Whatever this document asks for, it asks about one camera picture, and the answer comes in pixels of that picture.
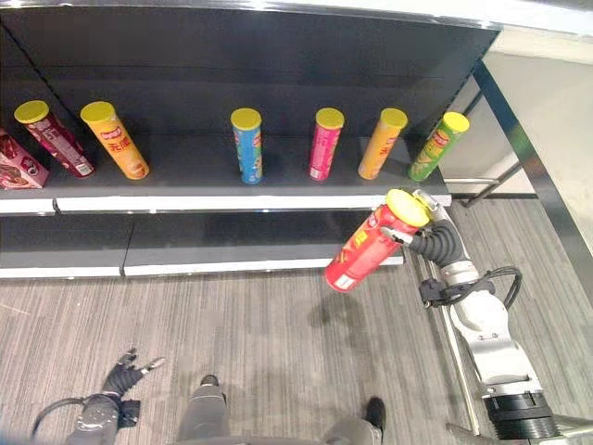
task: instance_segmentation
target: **gray robot arm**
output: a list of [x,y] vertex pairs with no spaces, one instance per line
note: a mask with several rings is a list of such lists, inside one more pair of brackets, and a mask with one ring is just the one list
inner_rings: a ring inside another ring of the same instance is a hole
[[[450,306],[451,321],[472,357],[488,416],[498,438],[559,436],[536,372],[509,331],[508,307],[514,297],[505,305],[494,295],[494,286],[488,278],[497,275],[480,276],[447,211],[421,190],[414,192],[414,196],[431,214],[433,223],[428,235],[407,235],[390,228],[382,230],[438,266],[443,282],[424,282],[421,285],[423,301],[427,306]],[[516,271],[503,268],[500,274],[509,270]]]
[[134,348],[120,357],[107,375],[101,392],[86,398],[58,400],[43,409],[33,423],[32,439],[48,414],[62,406],[78,404],[83,406],[82,414],[76,421],[76,429],[66,441],[67,445],[112,445],[118,431],[135,426],[140,415],[140,401],[122,400],[123,396],[145,375],[165,362],[159,357],[136,369],[132,365],[135,359]]

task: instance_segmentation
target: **striped carpet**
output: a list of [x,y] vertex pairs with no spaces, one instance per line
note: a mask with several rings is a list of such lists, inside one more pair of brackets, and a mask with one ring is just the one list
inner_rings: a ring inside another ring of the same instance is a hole
[[[549,404],[593,418],[593,310],[539,202],[455,203],[452,214],[481,271],[522,268],[511,331]],[[134,345],[140,362],[168,361],[132,390],[142,418],[120,432],[121,445],[172,443],[190,393],[211,372],[236,434],[318,438],[379,395],[386,445],[461,443],[445,429],[468,423],[438,313],[419,301],[419,269],[408,255],[347,295],[320,271],[2,282],[0,428],[27,434],[49,402],[98,390]],[[77,412],[48,417],[40,438],[65,438]]]

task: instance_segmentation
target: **leg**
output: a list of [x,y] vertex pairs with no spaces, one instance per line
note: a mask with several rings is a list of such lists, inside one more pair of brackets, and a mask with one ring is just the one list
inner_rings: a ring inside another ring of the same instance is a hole
[[218,378],[206,375],[196,390],[177,433],[177,441],[230,436],[226,400]]
[[365,419],[341,420],[328,431],[323,441],[330,445],[381,445],[385,428],[385,406],[373,397],[367,405]]

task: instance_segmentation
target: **blue chip can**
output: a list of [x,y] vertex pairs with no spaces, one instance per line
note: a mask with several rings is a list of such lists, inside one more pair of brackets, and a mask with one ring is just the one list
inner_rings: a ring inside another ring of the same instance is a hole
[[261,165],[261,116],[253,108],[239,108],[231,115],[234,142],[237,145],[241,179],[257,184],[263,174]]

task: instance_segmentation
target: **shoe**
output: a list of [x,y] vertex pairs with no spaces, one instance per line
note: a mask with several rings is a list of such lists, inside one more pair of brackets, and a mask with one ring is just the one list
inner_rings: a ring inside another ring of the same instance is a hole
[[381,430],[381,434],[385,432],[385,404],[378,397],[371,397],[367,403],[367,412],[364,416],[364,420],[369,422],[375,428]]
[[214,374],[204,375],[202,377],[202,381],[200,381],[200,387],[202,385],[212,385],[214,387],[219,387],[219,378],[216,377]]

